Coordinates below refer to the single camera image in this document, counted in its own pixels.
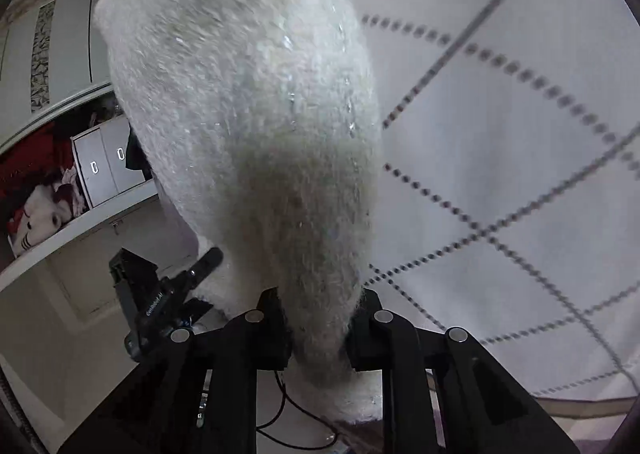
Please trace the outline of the cream tweed jacket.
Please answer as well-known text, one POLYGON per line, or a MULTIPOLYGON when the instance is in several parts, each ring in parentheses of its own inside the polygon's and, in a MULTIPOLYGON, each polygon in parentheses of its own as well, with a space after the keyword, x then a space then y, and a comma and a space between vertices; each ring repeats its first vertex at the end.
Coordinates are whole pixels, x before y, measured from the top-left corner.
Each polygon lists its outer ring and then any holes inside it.
POLYGON ((348 364, 381 166, 380 107, 350 0, 99 0, 120 106, 221 267, 195 296, 227 316, 277 289, 294 386, 337 422, 382 416, 348 364))

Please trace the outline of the red clothes in wardrobe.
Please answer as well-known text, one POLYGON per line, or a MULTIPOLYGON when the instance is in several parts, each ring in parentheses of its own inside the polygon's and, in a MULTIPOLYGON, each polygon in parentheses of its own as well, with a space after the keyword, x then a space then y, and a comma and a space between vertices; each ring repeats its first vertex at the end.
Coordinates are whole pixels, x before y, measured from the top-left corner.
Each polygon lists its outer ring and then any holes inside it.
POLYGON ((1 155, 1 226, 15 257, 84 214, 88 201, 75 165, 73 122, 50 122, 1 155))

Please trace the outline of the white sliding wardrobe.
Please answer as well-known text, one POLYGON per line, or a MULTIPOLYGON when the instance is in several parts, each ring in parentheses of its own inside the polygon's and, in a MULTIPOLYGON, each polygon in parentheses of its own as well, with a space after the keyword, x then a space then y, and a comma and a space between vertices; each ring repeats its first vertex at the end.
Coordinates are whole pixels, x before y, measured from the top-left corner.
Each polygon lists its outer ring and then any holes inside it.
MULTIPOLYGON (((98 0, 33 1, 1 31, 1 154, 50 122, 76 123, 79 135, 124 115, 93 21, 98 0)), ((160 273, 183 265, 191 250, 171 232, 151 174, 142 172, 144 183, 95 208, 88 203, 21 257, 1 226, 2 292, 34 281, 75 333, 116 310, 107 263, 120 249, 156 263, 160 273)))

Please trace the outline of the white quilted mat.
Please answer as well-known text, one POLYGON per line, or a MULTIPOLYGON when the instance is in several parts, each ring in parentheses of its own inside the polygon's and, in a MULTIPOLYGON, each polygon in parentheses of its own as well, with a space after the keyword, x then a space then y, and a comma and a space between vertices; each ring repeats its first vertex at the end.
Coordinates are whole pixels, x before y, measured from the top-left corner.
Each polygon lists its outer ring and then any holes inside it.
POLYGON ((639 391, 639 26, 624 0, 354 0, 384 121, 368 284, 535 396, 639 391))

